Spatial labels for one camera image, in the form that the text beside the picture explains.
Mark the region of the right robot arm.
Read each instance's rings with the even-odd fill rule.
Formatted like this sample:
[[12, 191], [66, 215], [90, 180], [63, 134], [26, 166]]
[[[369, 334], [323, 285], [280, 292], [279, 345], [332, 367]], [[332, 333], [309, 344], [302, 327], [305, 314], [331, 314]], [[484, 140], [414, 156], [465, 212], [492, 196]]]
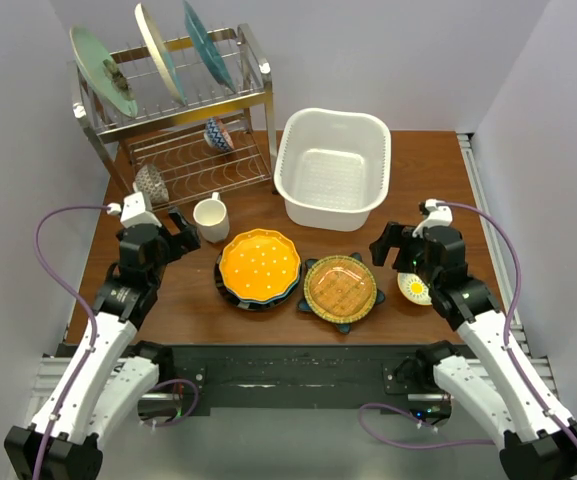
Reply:
[[547, 387], [509, 332], [488, 286], [468, 271], [461, 233], [433, 226], [386, 224], [370, 246], [372, 262], [385, 263], [391, 249], [399, 273], [417, 275], [434, 310], [458, 333], [487, 376], [472, 372], [449, 342], [420, 349], [416, 386], [449, 393], [497, 447], [510, 479], [570, 479], [577, 475], [577, 420]]

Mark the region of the blue polka dot plate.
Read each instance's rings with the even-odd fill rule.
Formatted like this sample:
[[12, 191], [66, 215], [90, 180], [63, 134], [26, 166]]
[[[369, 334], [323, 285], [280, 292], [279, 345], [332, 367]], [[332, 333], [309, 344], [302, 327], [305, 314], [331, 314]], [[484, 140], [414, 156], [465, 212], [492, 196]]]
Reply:
[[252, 299], [242, 299], [239, 296], [237, 296], [236, 294], [232, 293], [231, 291], [229, 291], [224, 285], [222, 284], [217, 284], [217, 290], [219, 292], [219, 294], [228, 302], [234, 304], [234, 305], [238, 305], [239, 303], [253, 303], [253, 304], [259, 304], [259, 305], [270, 305], [272, 303], [277, 303], [277, 302], [281, 302], [284, 301], [286, 298], [288, 298], [298, 287], [300, 280], [296, 280], [295, 282], [293, 282], [290, 287], [282, 294], [278, 294], [275, 295], [274, 297], [272, 297], [269, 300], [265, 300], [265, 301], [261, 301], [261, 300], [252, 300]]

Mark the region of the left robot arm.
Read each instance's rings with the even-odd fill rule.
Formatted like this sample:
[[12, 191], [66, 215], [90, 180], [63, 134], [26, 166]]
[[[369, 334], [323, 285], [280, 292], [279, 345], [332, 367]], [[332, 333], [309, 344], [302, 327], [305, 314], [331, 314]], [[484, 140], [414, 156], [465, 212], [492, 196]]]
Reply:
[[168, 264], [200, 248], [197, 229], [178, 208], [176, 234], [149, 212], [124, 221], [119, 258], [92, 304], [88, 325], [61, 379], [26, 427], [12, 427], [4, 448], [19, 479], [94, 479], [110, 435], [144, 394], [178, 383], [171, 348], [139, 342], [120, 357], [157, 301]]

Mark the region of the yellow polka dot plate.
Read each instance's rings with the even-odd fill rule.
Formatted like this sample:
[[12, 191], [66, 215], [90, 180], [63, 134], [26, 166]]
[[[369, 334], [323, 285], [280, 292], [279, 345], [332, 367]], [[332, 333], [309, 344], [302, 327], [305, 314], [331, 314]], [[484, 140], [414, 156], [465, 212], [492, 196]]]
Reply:
[[301, 258], [293, 241], [282, 233], [257, 228], [236, 235], [223, 248], [217, 268], [230, 293], [266, 304], [297, 284]]

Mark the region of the black striped rim plate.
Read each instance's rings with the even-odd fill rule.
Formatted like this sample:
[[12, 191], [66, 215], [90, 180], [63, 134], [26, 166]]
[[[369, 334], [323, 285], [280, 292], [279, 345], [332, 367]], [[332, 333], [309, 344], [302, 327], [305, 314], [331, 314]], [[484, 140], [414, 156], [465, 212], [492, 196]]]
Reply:
[[219, 295], [230, 305], [239, 308], [241, 310], [250, 312], [261, 312], [269, 310], [284, 303], [297, 289], [302, 277], [301, 273], [302, 271], [300, 269], [297, 280], [282, 295], [276, 296], [273, 299], [266, 302], [259, 302], [259, 301], [241, 299], [234, 293], [230, 292], [225, 286], [222, 274], [219, 269], [219, 262], [216, 261], [213, 267], [214, 284]]

